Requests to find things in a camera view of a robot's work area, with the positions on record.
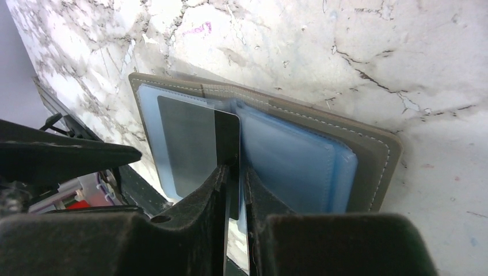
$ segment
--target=white marble wall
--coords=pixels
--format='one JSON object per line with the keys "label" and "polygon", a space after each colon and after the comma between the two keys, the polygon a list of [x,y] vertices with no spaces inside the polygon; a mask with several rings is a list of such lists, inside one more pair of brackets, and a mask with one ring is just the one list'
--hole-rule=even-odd
{"label": "white marble wall", "polygon": [[[442,275],[488,271],[488,2],[7,0],[42,84],[160,193],[127,75],[225,78],[397,133],[382,210]],[[231,224],[229,253],[246,267]]]}

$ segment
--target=wallet stitching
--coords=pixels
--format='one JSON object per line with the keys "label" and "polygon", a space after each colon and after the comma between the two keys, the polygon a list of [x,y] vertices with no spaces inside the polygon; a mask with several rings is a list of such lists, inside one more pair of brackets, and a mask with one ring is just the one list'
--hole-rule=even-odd
{"label": "wallet stitching", "polygon": [[198,96],[192,96],[192,95],[185,95],[183,93],[178,93],[178,92],[175,92],[175,91],[171,91],[171,90],[168,90],[168,89],[164,89],[164,88],[160,88],[160,87],[151,87],[151,88],[155,88],[159,91],[164,91],[166,93],[170,93],[170,94],[173,94],[173,95],[176,95],[176,96],[180,96],[180,97],[185,97],[185,98],[189,98],[189,99],[194,99],[195,101],[199,101],[199,102],[203,102],[205,104],[208,104],[207,101],[205,101],[204,99],[198,97]]}
{"label": "wallet stitching", "polygon": [[[169,87],[176,87],[176,88],[181,88],[181,89],[189,89],[189,90],[196,90],[196,91],[201,91],[201,89],[195,89],[195,88],[190,88],[190,87],[184,87],[184,86],[177,86],[177,85],[168,85],[166,83],[161,83],[161,82],[153,82],[151,80],[142,80],[142,79],[132,79],[131,81],[131,84],[132,84],[132,88],[134,88],[134,83],[133,83],[133,80],[136,80],[136,81],[141,81],[141,82],[146,82],[146,83],[156,83],[156,84],[159,84],[159,85],[165,85],[165,86],[169,86]],[[329,122],[325,122],[325,121],[321,121],[317,118],[313,118],[313,117],[310,117],[310,116],[307,116],[307,115],[302,115],[300,113],[297,113],[297,112],[293,112],[293,111],[289,111],[289,110],[286,110],[286,109],[283,109],[283,108],[279,108],[278,106],[274,106],[274,105],[271,105],[270,103],[267,103],[267,102],[264,102],[264,101],[260,101],[258,99],[254,99],[250,96],[247,96],[247,95],[244,95],[244,94],[241,94],[241,93],[237,93],[235,91],[229,91],[229,90],[225,90],[225,89],[208,89],[209,91],[215,91],[215,92],[228,92],[228,93],[233,93],[233,94],[236,94],[236,95],[239,95],[241,97],[244,97],[244,98],[248,98],[252,101],[256,101],[256,102],[259,102],[261,104],[265,104],[265,105],[268,105],[268,106],[271,106],[273,108],[276,108],[276,109],[279,109],[279,110],[282,110],[286,113],[290,113],[290,114],[294,114],[294,115],[298,115],[298,116],[301,116],[301,117],[304,117],[304,118],[307,118],[309,120],[314,120],[314,121],[317,121],[317,122],[320,122],[322,124],[326,124],[326,125],[330,125],[331,127],[336,127],[336,128],[340,128],[340,129],[343,129],[345,131],[349,131],[349,132],[352,132],[352,133],[355,133],[359,136],[364,136],[364,137],[367,137],[367,138],[370,138],[372,140],[375,140],[375,141],[378,141],[380,142],[381,144],[383,144],[386,149],[387,149],[387,156],[386,156],[386,162],[384,163],[384,166],[383,166],[383,170],[382,170],[382,173],[380,175],[380,179],[378,181],[378,185],[376,186],[376,189],[375,189],[375,192],[373,193],[373,198],[371,200],[371,203],[369,204],[369,208],[368,208],[368,211],[371,211],[371,208],[373,207],[373,203],[375,202],[375,198],[376,198],[376,194],[378,193],[378,190],[379,190],[379,187],[381,185],[381,181],[383,180],[383,175],[384,175],[384,171],[386,170],[386,167],[388,166],[388,163],[390,161],[390,147],[388,146],[388,144],[386,144],[385,142],[377,139],[377,138],[374,138],[374,137],[371,137],[371,136],[368,136],[368,135],[365,135],[361,132],[357,132],[357,131],[354,131],[352,129],[348,129],[348,128],[345,128],[343,126],[339,126],[339,125],[334,125],[334,124],[331,124]]]}

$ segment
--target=pink mark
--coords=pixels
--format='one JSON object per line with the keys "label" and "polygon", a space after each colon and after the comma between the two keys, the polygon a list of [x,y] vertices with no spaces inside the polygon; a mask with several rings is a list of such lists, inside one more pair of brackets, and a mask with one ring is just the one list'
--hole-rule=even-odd
{"label": "pink mark", "polygon": [[207,22],[203,23],[203,24],[202,24],[200,27],[198,27],[198,28],[194,28],[194,29],[191,29],[191,30],[187,30],[186,32],[184,32],[184,33],[183,33],[183,36],[186,36],[186,35],[188,35],[188,34],[190,34],[190,33],[201,33],[201,32],[203,32],[203,31],[205,31],[205,27],[207,27],[207,28],[206,28],[206,31],[207,31],[208,33],[212,33],[212,24],[211,24],[210,22],[208,22],[208,21],[207,21]]}

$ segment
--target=red object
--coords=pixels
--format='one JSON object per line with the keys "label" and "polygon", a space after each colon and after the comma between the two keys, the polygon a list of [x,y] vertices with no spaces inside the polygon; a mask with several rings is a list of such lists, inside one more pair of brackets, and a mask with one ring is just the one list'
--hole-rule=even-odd
{"label": "red object", "polygon": [[84,208],[88,208],[90,207],[90,205],[88,204],[88,202],[82,200],[82,201],[79,201],[73,205],[70,205],[68,207],[66,207],[66,209],[68,210],[72,210],[72,209],[84,209]]}

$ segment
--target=screw hole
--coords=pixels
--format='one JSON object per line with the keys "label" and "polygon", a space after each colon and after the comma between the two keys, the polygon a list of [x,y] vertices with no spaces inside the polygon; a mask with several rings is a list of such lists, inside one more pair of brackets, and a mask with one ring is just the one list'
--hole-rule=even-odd
{"label": "screw hole", "polygon": [[170,220],[171,220],[170,216],[161,215],[161,216],[153,217],[151,219],[151,222],[153,222],[153,223],[165,223],[165,222],[170,221]]}

